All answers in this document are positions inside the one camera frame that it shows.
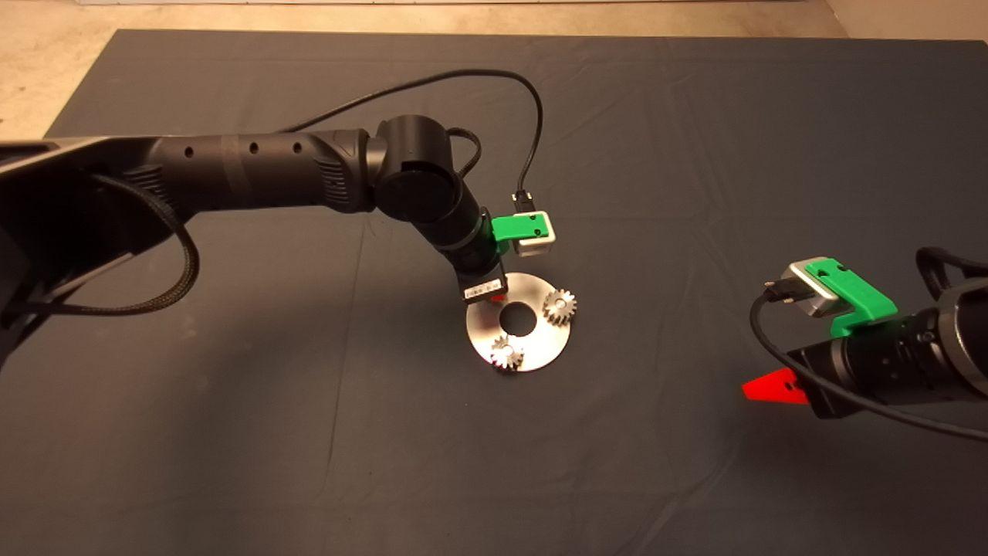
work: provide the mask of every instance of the black cable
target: black cable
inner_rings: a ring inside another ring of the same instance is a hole
[[[422,77],[421,79],[415,79],[412,81],[407,81],[405,83],[400,83],[386,89],[381,89],[373,93],[364,95],[363,97],[356,98],[352,101],[344,103],[330,111],[323,112],[318,116],[313,116],[307,120],[303,120],[294,124],[293,126],[288,126],[278,130],[278,133],[294,133],[300,132],[309,126],[314,126],[320,122],[326,121],[337,114],[346,112],[351,108],[360,106],[366,102],[370,102],[374,99],[390,95],[392,93],[398,93],[401,91],[407,91],[408,89],[414,89],[416,87],[421,87],[423,85],[429,85],[437,81],[443,81],[446,79],[453,79],[456,77],[503,77],[505,79],[513,79],[518,81],[529,90],[532,95],[532,100],[535,101],[535,132],[532,137],[532,146],[529,148],[529,156],[525,160],[525,165],[522,166],[522,172],[518,176],[518,191],[525,191],[525,176],[529,173],[529,167],[532,166],[532,161],[535,159],[535,152],[538,150],[538,142],[542,137],[542,99],[538,96],[538,91],[535,90],[535,86],[532,82],[525,78],[520,73],[514,71],[508,71],[506,69],[482,69],[482,68],[465,68],[465,69],[454,69],[453,71],[444,71],[443,73],[437,73],[435,75],[430,75],[428,77]]]
[[[957,255],[940,247],[921,247],[916,251],[916,267],[934,299],[950,289],[947,266],[960,270],[964,278],[988,277],[988,264]]]
[[[142,315],[159,311],[173,305],[192,289],[199,276],[199,251],[185,225],[175,216],[172,208],[154,195],[125,181],[105,176],[91,174],[90,176],[101,185],[122,191],[133,196],[151,210],[178,238],[185,251],[185,267],[178,281],[163,294],[133,305],[123,307],[87,307],[83,305],[62,305],[59,303],[12,303],[5,312],[17,314],[46,315],[86,315],[102,317],[122,317],[126,315]]]
[[[988,442],[988,431],[979,430],[977,428],[968,428],[966,426],[960,426],[957,424],[951,424],[948,422],[942,422],[894,410],[889,406],[880,404],[879,402],[864,396],[859,396],[858,394],[855,394],[809,371],[808,369],[803,368],[799,362],[792,357],[789,357],[788,354],[773,344],[762,330],[759,315],[761,314],[762,308],[768,302],[769,298],[767,294],[762,294],[751,305],[751,313],[749,314],[751,331],[755,333],[755,337],[758,338],[758,341],[762,344],[762,347],[771,353],[772,356],[775,357],[781,364],[785,365],[789,369],[792,369],[792,372],[799,375],[800,379],[813,383],[819,388],[826,390],[828,393],[833,394],[849,404],[853,404],[863,410],[872,412],[882,417],[887,417],[892,420],[897,420],[903,424],[909,424],[911,426],[916,426],[932,432],[939,432],[941,434],[948,434],[959,438],[967,438],[969,440],[978,440],[980,442]]]
[[[52,305],[63,305],[65,303],[65,300],[67,300],[72,294],[78,291],[78,289],[79,287],[76,286],[75,288],[72,288],[71,290],[51,300],[50,303]],[[35,332],[37,332],[38,328],[41,328],[41,325],[46,323],[50,317],[51,315],[36,315],[33,319],[28,321],[28,323],[24,325],[24,328],[21,329],[21,335],[19,335],[17,337],[17,341],[14,342],[14,348],[17,349],[25,341],[28,341],[28,338],[30,338]]]
[[[466,177],[466,174],[470,173],[470,170],[477,165],[477,162],[480,161],[480,154],[482,152],[480,147],[480,138],[474,132],[465,130],[464,128],[449,128],[446,130],[446,133],[449,134],[450,137],[464,138],[473,143],[473,156],[466,162],[466,164],[463,165],[463,168],[456,171],[456,175],[459,176],[459,179],[463,179]]]

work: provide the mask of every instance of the gear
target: gear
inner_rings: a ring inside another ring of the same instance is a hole
[[[502,335],[491,345],[491,364],[499,371],[513,373],[522,365],[525,351],[515,340],[514,336]]]
[[[545,296],[542,314],[552,324],[562,326],[576,314],[576,296],[569,290],[555,290]]]

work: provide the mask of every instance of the cable connector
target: cable connector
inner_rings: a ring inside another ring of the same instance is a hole
[[[545,211],[498,217],[491,221],[491,230],[501,254],[508,251],[509,243],[522,257],[546,254],[555,243],[552,221]]]
[[[813,288],[809,287],[802,279],[790,276],[780,278],[765,283],[765,298],[769,303],[783,302],[795,303],[812,298],[816,295]]]
[[[830,317],[844,313],[851,308],[841,296],[830,286],[822,281],[822,276],[817,276],[812,266],[832,260],[828,257],[813,257],[804,260],[791,262],[782,273],[782,280],[800,280],[806,287],[813,291],[813,295],[797,299],[794,302],[799,304],[799,308],[804,313],[815,319]]]
[[[511,200],[515,202],[516,213],[535,212],[535,200],[532,199],[532,194],[528,191],[519,189],[515,193],[511,194]]]

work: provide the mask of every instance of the green mount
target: green mount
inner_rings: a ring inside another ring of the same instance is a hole
[[[501,254],[508,252],[512,241],[532,239],[548,232],[543,215],[513,215],[491,219],[491,228]]]
[[[892,300],[868,284],[864,278],[849,270],[836,259],[812,262],[806,271],[848,302],[852,312],[834,318],[830,334],[834,337],[851,335],[851,330],[870,324],[899,312]]]

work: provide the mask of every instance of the cylindrical joint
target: cylindrical joint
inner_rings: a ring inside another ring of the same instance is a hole
[[[890,405],[981,399],[947,358],[938,314],[926,309],[844,339],[848,369],[864,392]]]
[[[446,128],[425,116],[399,116],[383,122],[377,137],[387,144],[374,177],[374,199],[382,212],[421,224],[435,223],[455,208],[462,183],[453,170]]]
[[[460,275],[484,275],[500,261],[490,219],[453,170],[446,129],[424,116],[380,125],[387,144],[374,181],[377,206],[411,222]]]
[[[988,374],[988,289],[963,292],[954,306],[953,333],[973,366]]]

